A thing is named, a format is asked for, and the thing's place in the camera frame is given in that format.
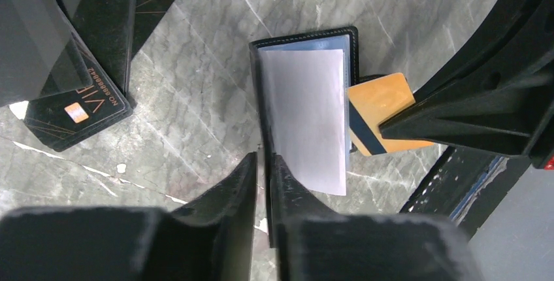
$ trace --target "marble surface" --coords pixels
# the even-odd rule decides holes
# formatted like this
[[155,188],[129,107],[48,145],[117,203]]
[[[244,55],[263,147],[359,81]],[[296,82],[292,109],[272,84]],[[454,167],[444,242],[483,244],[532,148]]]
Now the marble surface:
[[[258,149],[248,42],[353,24],[361,74],[402,72],[416,90],[495,1],[176,0],[132,62],[132,117],[52,157],[0,108],[0,212],[22,205],[175,208]],[[316,195],[340,212],[397,212],[443,150],[352,154],[347,196]],[[274,280],[259,179],[252,280]]]

